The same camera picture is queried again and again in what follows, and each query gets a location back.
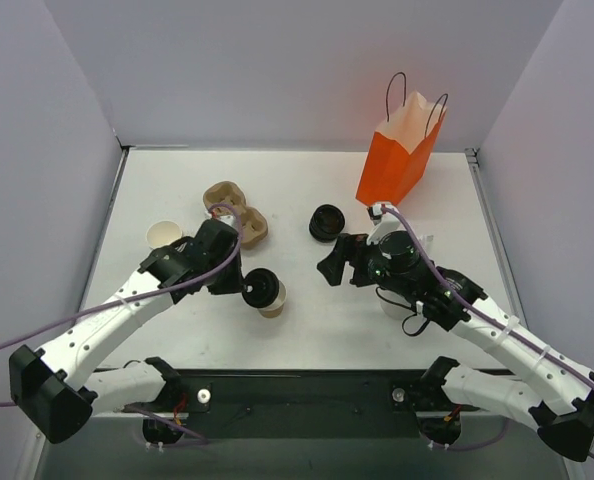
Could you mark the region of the single brown paper cup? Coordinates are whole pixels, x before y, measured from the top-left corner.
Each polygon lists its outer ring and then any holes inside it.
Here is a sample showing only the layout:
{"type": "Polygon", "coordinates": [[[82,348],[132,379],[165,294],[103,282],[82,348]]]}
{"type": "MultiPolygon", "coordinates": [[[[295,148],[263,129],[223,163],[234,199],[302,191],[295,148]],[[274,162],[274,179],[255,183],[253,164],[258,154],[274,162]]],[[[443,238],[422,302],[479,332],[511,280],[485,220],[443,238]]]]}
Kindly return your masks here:
{"type": "Polygon", "coordinates": [[[287,292],[286,292],[286,288],[285,288],[284,284],[281,281],[278,282],[278,286],[279,286],[278,293],[277,293],[276,298],[273,300],[273,302],[266,307],[262,307],[262,308],[258,309],[258,312],[264,318],[276,318],[283,311],[284,304],[286,301],[287,292]]]}

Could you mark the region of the black cup lid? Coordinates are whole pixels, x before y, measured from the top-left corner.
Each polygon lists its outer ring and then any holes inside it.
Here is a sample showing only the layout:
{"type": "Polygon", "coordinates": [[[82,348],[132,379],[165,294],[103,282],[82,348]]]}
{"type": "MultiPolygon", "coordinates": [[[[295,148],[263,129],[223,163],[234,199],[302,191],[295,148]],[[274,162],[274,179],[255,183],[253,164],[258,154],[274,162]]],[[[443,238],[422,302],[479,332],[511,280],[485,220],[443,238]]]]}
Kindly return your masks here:
{"type": "Polygon", "coordinates": [[[244,277],[242,296],[249,306],[262,309],[277,299],[279,289],[280,283],[275,273],[265,268],[256,268],[244,277]]]}

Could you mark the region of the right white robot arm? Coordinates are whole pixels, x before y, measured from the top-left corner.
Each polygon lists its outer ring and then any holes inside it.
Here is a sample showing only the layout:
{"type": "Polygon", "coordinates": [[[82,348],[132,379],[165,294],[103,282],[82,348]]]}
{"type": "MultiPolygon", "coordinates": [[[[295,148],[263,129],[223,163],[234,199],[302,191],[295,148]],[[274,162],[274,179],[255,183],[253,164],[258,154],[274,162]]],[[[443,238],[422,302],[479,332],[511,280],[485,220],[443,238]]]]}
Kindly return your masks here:
{"type": "Polygon", "coordinates": [[[534,430],[557,454],[588,459],[594,446],[594,370],[541,341],[467,276],[436,265],[405,230],[377,243],[365,234],[340,235],[317,269],[338,286],[346,266],[353,269],[352,285],[375,285],[402,297],[516,377],[498,379],[440,357],[420,384],[427,405],[441,408],[451,401],[503,415],[534,430]]]}

